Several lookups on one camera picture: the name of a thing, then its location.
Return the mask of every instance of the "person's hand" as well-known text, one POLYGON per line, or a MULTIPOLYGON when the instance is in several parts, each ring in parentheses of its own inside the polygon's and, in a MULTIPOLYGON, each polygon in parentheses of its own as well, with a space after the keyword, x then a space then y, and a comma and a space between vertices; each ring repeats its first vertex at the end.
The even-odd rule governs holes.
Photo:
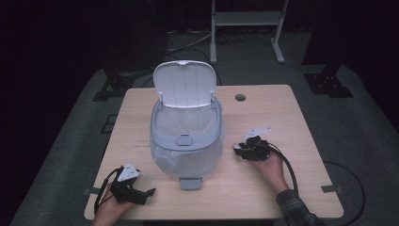
POLYGON ((282 160, 276 153, 270 152, 266 160, 251 161, 251 163, 258 168, 265 181, 272 186, 276 194, 290 189, 284 179, 282 160))
POLYGON ((135 206, 134 203, 125 202, 120 204, 110 191, 112 183, 106 186, 106 192, 103 196, 96 217, 91 222, 92 226, 114 225, 122 215, 135 206))

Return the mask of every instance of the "table surface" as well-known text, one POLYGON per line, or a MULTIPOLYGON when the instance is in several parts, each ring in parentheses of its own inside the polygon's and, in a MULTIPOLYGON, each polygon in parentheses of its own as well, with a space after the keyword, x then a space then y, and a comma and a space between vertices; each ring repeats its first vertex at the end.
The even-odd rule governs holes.
MULTIPOLYGON (((94 187, 101 187, 106 176, 132 161, 141 175, 134 188, 146 191, 156 187, 145 205, 137 205, 123 218, 155 219, 261 219, 281 218, 273 190, 247 160, 235 155, 232 144, 244 142, 252 127, 270 126, 261 135, 276 145, 289 159, 297 179, 299 196, 319 218, 339 218, 343 208, 331 186, 326 168, 291 88, 287 85, 223 86, 215 96, 223 106, 226 136, 223 154, 212 177, 201 190, 185 191, 180 183, 164 174, 153 162, 150 149, 152 108, 156 90, 129 89, 126 92, 111 138, 106 148, 94 187), (244 102, 235 100, 244 94, 244 102)), ((284 176, 293 187, 289 170, 284 176)), ((97 195, 91 194, 85 211, 93 219, 97 195)))

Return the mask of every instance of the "cable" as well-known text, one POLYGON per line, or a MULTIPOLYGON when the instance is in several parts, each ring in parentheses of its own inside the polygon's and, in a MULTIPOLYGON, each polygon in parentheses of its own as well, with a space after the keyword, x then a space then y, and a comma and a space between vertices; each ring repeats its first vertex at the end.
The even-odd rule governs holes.
POLYGON ((336 166, 336 167, 339 167, 339 168, 342 168, 342 169, 346 170, 347 172, 349 172, 349 173, 356 179, 356 181, 358 182, 358 184, 359 184, 359 186, 360 186, 360 189, 361 189, 361 196, 362 196, 362 202, 361 202, 360 210, 359 210, 359 212, 355 215, 355 217, 354 217, 353 219, 349 220, 349 221, 348 221, 347 223, 345 223, 343 226, 350 225, 350 224, 352 224, 353 222, 355 222, 356 220, 358 220, 358 219, 360 218, 361 214, 362 214, 363 211, 364 211, 364 208, 365 208, 365 205, 366 205, 366 191, 364 190, 364 186, 363 186, 363 184, 361 183, 359 177, 358 177, 354 172, 352 172, 350 169, 344 167, 343 165, 340 165, 340 164, 334 163, 334 162, 328 162, 328 161, 323 161, 323 163, 325 163, 325 164, 330 164, 330 165, 333 165, 333 166, 336 166))
POLYGON ((284 154, 282 154, 282 152, 279 150, 279 148, 276 145, 274 145, 272 143, 269 143, 269 142, 267 142, 267 144, 271 145, 274 149, 273 148, 269 148, 266 145, 263 145, 261 143, 254 143, 255 146, 260 146, 260 147, 266 148, 267 150, 272 151, 273 153, 278 155, 282 159, 282 161, 284 161, 285 165, 287 165, 287 168, 290 171, 291 178, 293 179, 294 192, 297 195, 297 197, 299 197, 299 190, 298 190, 298 185, 297 185, 297 182, 296 182, 295 173, 294 173, 293 167, 291 166, 290 162, 284 156, 284 154))
POLYGON ((105 180, 103 181, 103 185, 100 188, 99 194, 97 195, 97 199, 96 202, 94 203, 94 214, 97 213, 97 210, 99 209, 99 206, 103 203, 100 203, 100 199, 103 196, 103 193, 105 191, 106 185, 108 185, 108 180, 109 178, 112 176, 112 174, 114 174, 115 172, 117 172, 119 169, 114 169, 112 170, 111 173, 108 174, 108 176, 105 178, 105 180))

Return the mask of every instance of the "dark floor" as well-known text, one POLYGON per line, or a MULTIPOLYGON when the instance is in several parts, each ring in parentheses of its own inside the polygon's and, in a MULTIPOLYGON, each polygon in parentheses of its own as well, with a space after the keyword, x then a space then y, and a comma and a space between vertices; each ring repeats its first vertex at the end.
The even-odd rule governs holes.
MULTIPOLYGON (((321 72, 321 66, 300 65, 309 33, 283 33, 280 47, 284 64, 275 60, 269 35, 251 35, 234 45, 218 45, 214 65, 222 85, 287 84, 291 86, 326 162, 332 183, 341 192, 344 215, 324 219, 327 225, 396 225, 399 215, 399 137, 360 78, 344 65, 337 76, 353 98, 314 95, 303 73, 321 72)), ((173 47, 195 36, 176 35, 173 47)), ((196 46, 207 56, 207 44, 196 46)), ((173 54, 175 59, 207 61, 198 51, 173 54)), ((89 225, 84 218, 88 196, 110 135, 102 133, 109 115, 118 114, 122 98, 93 102, 105 82, 105 74, 93 74, 65 121, 35 183, 11 225, 89 225)), ((138 78, 135 87, 152 87, 150 75, 138 78)), ((264 225, 248 221, 192 221, 184 225, 264 225)), ((118 225, 177 225, 177 222, 122 220, 118 225)))

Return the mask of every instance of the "open lid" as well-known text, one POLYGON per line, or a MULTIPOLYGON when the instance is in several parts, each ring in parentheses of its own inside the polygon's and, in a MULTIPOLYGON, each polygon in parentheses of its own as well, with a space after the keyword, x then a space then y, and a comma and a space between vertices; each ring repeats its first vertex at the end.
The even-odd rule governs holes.
POLYGON ((215 70, 207 63, 178 60, 156 67, 153 83, 163 105, 197 107, 211 104, 216 76, 215 70))

